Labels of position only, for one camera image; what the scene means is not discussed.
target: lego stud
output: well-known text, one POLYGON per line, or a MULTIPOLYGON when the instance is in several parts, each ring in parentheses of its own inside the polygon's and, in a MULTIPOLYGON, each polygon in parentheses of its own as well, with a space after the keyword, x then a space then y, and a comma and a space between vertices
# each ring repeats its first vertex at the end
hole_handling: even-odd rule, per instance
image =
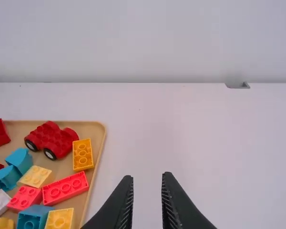
POLYGON ((16 204, 17 202, 18 202, 18 199, 15 197, 10 200, 11 204, 16 204))
POLYGON ((86 151, 85 150, 82 150, 78 153, 79 156, 85 156, 86 155, 86 151))
POLYGON ((22 186, 22 187, 19 189, 19 192, 20 192, 20 193, 25 193, 26 190, 27 190, 26 187, 22 186))
POLYGON ((35 178, 35 179, 33 179, 33 184, 38 184, 40 182, 40 179, 39 178, 35 178))
POLYGON ((85 144, 80 144, 80 145, 78 146, 78 148, 79 148, 79 149, 84 149, 84 148, 86 148, 86 145, 85 145, 85 144))
POLYGON ((65 224, 65 219, 60 217, 57 220, 55 220, 54 227, 55 228, 61 228, 61 227, 63 227, 64 224, 65 224))
POLYGON ((34 172, 34 173, 37 173, 38 171, 39 171, 39 167, 34 166, 34 167, 33 167, 33 172, 34 172))
POLYGON ((36 190, 35 189, 30 189, 29 190, 29 195, 34 195, 36 193, 36 190))
POLYGON ((64 192, 64 193, 69 192, 70 189, 71 189, 71 185, 69 185, 69 184, 63 184, 62 187, 61 187, 61 190, 62 190, 62 192, 64 192))
POLYGON ((79 163, 84 166, 88 162, 88 159, 86 157, 81 157, 79 159, 79 163))
POLYGON ((28 201, 27 201, 26 199, 23 200, 23 201, 21 201, 21 203, 20 203, 20 205, 21 205, 22 207, 27 206, 27 204, 28 204, 28 201))
POLYGON ((41 172, 40 172, 41 175, 45 176, 48 174, 48 171, 46 169, 43 169, 41 172))
POLYGON ((33 221, 26 221, 24 224, 24 229, 35 229, 35 224, 33 221))
POLYGON ((32 179, 32 176, 30 176, 30 175, 26 175, 25 177, 24 177, 24 180, 25 181, 30 181, 32 179))
POLYGON ((51 197, 56 198, 58 197, 60 194, 60 190, 58 188, 53 188, 50 192, 51 197))
POLYGON ((81 185, 82 185, 82 182, 81 182, 81 180, 79 180, 79 179, 75 179, 75 180, 72 182, 73 188, 79 188, 81 185))

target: pink lego brick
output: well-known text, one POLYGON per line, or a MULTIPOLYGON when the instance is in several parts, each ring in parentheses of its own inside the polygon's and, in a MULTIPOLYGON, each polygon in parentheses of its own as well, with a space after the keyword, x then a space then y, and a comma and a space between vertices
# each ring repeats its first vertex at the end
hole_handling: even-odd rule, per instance
POLYGON ((53 206, 66 199, 88 191, 89 184, 84 171, 42 187, 43 204, 53 206))
POLYGON ((42 193, 40 189, 22 186, 7 204, 7 207, 15 212, 20 212, 33 204, 40 204, 41 201, 42 193))

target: plastic tray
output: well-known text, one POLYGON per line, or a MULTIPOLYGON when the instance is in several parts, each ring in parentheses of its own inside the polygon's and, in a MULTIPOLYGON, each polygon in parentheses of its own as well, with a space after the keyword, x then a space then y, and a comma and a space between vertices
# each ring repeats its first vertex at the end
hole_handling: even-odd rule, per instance
MULTIPOLYGON (((46 121, 4 121, 8 135, 11 138, 11 142, 0 147, 0 163, 6 166, 4 159, 11 154, 12 151, 19 147, 26 147, 24 144, 24 137, 34 130, 37 126, 45 123, 46 121)), ((85 220, 88 202, 93 189, 93 183, 98 169, 98 165, 102 155, 102 149, 106 137, 105 127, 98 122, 69 122, 69 121, 55 121, 61 129, 70 127, 76 131, 80 139, 90 138, 93 150, 93 161, 95 167, 93 169, 85 170, 88 183, 90 184, 89 191, 84 192, 71 199, 63 201, 54 205, 55 209, 74 208, 74 222, 75 228, 80 228, 85 220)), ((32 152, 34 165, 51 169, 54 172, 55 180, 62 179, 64 177, 74 174, 72 164, 72 152, 61 160, 51 161, 42 151, 32 152)), ((10 197, 18 191, 19 187, 8 192, 10 197)), ((17 224, 18 214, 10 210, 6 211, 1 217, 7 217, 14 220, 17 224)))

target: toy car wheel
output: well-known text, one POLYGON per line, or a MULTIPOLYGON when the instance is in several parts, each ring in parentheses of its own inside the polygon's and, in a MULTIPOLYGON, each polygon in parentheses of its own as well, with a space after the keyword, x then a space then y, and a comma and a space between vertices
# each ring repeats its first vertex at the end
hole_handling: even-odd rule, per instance
POLYGON ((43 153, 45 154, 45 156, 52 160, 52 161, 55 161, 57 159, 56 155, 49 149, 44 149, 43 150, 43 153))
POLYGON ((26 147, 29 148, 31 151, 33 151, 33 152, 37 152, 37 151, 38 151, 36 145, 35 145, 32 141, 26 139, 26 140, 24 140, 24 144, 25 144, 26 147))

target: white table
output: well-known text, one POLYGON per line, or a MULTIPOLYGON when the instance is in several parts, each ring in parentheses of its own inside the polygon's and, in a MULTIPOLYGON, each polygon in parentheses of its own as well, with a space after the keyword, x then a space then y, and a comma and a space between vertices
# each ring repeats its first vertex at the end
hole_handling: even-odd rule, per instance
POLYGON ((134 229, 161 229, 171 171, 219 229, 286 229, 286 84, 0 83, 0 117, 108 128, 87 219, 134 177, 134 229))

